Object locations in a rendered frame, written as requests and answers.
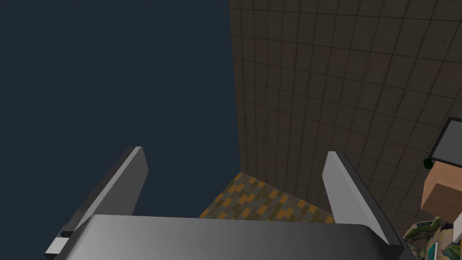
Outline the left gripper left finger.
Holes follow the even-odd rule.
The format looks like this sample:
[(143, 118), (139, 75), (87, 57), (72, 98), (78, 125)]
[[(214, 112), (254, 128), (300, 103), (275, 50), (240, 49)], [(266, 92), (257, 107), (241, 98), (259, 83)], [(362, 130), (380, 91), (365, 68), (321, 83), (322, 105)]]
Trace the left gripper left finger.
[(70, 237), (95, 214), (132, 215), (148, 175), (143, 147), (126, 149), (60, 231)]

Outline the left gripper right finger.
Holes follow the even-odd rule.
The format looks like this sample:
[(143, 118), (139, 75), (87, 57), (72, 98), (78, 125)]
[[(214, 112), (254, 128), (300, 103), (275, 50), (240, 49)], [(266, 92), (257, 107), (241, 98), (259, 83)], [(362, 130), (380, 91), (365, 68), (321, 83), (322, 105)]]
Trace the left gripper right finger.
[(336, 223), (364, 225), (389, 245), (403, 243), (344, 153), (328, 152), (322, 179)]

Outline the leaf-patterned cushion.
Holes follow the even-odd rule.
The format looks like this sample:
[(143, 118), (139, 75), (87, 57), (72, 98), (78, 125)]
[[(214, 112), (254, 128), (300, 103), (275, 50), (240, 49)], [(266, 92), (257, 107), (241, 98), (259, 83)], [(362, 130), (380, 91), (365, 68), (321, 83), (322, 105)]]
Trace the leaf-patterned cushion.
[(453, 241), (453, 223), (441, 217), (411, 225), (403, 239), (415, 260), (462, 260), (461, 242)]

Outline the wooden cabinet with dark screen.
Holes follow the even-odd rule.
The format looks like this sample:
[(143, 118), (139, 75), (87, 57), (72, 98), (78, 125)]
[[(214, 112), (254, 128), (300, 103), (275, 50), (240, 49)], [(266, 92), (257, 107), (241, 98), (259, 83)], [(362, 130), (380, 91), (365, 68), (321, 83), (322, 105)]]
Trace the wooden cabinet with dark screen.
[(462, 119), (448, 117), (427, 161), (420, 209), (453, 222), (462, 213)]

